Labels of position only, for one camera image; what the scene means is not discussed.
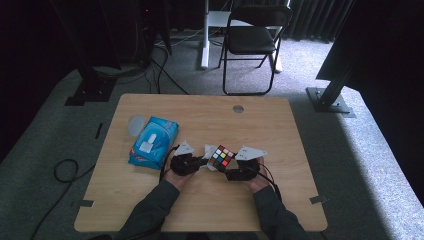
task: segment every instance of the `rubik's cube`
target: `rubik's cube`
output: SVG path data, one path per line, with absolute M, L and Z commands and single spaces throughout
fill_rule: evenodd
M 210 165 L 218 169 L 218 171 L 224 171 L 225 167 L 230 163 L 234 153 L 226 149 L 224 146 L 219 145 L 215 153 L 209 159 Z

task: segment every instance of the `tissue pack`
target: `tissue pack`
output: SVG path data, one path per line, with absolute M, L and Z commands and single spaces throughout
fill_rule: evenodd
M 161 169 L 163 159 L 178 134 L 178 124 L 158 117 L 149 122 L 130 151 L 130 164 Z

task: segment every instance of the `table top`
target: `table top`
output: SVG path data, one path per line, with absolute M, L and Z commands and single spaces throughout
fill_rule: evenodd
M 244 111 L 237 113 L 234 106 Z M 157 184 L 159 170 L 128 163 L 136 138 L 127 130 L 132 116 L 165 118 L 179 124 L 174 146 L 186 140 L 194 156 L 205 144 L 237 152 L 242 146 L 268 152 L 267 166 L 283 202 L 307 231 L 322 231 L 327 220 L 287 99 L 246 96 L 124 94 L 117 106 L 80 207 L 75 229 L 119 231 L 133 207 Z M 240 182 L 201 168 L 185 185 L 162 231 L 260 231 L 252 194 Z

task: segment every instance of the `person's left hand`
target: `person's left hand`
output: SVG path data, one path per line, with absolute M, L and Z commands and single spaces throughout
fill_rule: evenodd
M 165 175 L 163 176 L 163 179 L 165 179 L 166 181 L 168 181 L 169 183 L 174 185 L 174 187 L 176 187 L 181 192 L 181 189 L 183 188 L 184 184 L 191 177 L 193 177 L 193 175 L 196 172 L 188 174 L 186 176 L 180 176 L 180 175 L 176 174 L 174 171 L 172 171 L 171 161 L 172 161 L 172 158 L 168 159 L 168 161 L 166 162 L 165 169 L 169 169 L 169 170 L 166 171 Z

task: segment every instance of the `hand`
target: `hand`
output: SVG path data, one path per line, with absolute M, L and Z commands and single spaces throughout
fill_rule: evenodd
M 192 173 L 192 174 L 188 174 L 187 176 L 180 176 L 178 174 L 176 174 L 174 171 L 172 171 L 171 169 L 171 161 L 172 158 L 168 159 L 168 161 L 166 162 L 166 166 L 165 169 L 169 169 L 169 170 L 165 170 L 166 173 L 163 176 L 163 179 L 165 179 L 166 181 L 168 181 L 169 183 L 171 183 L 172 185 L 174 185 L 174 187 L 176 187 L 180 192 L 183 188 L 183 186 L 185 185 L 185 183 L 196 173 Z
M 256 158 L 256 160 L 259 163 L 259 172 L 262 173 L 263 175 L 267 176 L 265 168 L 263 166 L 264 158 L 259 157 L 259 158 Z M 243 184 L 246 185 L 252 193 L 256 193 L 257 191 L 261 190 L 262 188 L 269 186 L 268 180 L 266 180 L 265 178 L 263 178 L 262 176 L 259 176 L 259 175 L 256 175 L 256 177 L 253 178 L 252 180 L 243 181 Z

